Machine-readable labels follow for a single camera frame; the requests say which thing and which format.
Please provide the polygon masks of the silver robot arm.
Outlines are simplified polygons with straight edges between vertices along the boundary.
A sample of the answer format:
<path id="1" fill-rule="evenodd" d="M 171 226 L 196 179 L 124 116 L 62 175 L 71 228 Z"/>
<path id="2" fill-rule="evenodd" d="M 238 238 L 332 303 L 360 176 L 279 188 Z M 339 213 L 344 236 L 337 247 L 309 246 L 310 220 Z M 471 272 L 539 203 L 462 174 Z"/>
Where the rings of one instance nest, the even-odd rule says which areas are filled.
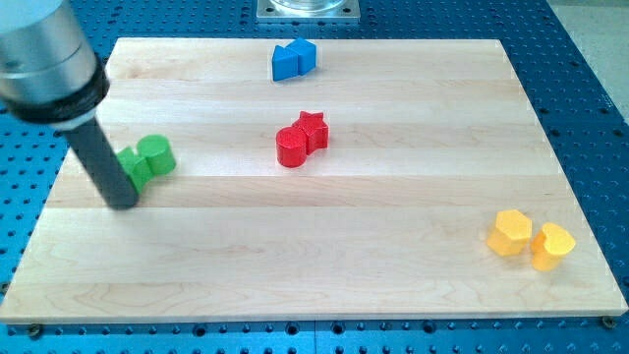
<path id="1" fill-rule="evenodd" d="M 1 102 L 29 123 L 72 130 L 109 90 L 68 0 L 1 0 Z"/>

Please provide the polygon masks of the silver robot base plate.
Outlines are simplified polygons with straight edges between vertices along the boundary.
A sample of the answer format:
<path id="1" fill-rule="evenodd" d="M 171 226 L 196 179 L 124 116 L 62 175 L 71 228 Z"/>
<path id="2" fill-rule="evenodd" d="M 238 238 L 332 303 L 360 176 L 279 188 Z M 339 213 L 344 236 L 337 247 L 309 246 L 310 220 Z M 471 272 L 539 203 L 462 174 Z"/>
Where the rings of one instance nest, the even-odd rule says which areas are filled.
<path id="1" fill-rule="evenodd" d="M 359 0 L 257 0 L 257 21 L 272 23 L 358 23 Z"/>

